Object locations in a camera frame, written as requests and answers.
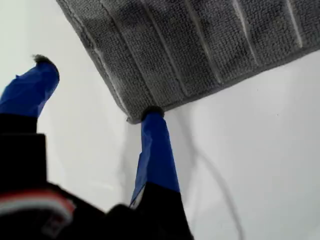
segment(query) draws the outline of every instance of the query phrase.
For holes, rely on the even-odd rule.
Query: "blue-taped leg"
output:
[[[142,152],[139,157],[135,189],[131,202],[147,182],[180,192],[166,121],[156,112],[141,123]]]
[[[52,63],[38,62],[36,66],[5,88],[0,98],[0,114],[38,118],[45,103],[59,83],[59,73]]]

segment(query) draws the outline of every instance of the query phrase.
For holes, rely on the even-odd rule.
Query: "gray towel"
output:
[[[320,46],[320,0],[57,0],[131,123]]]

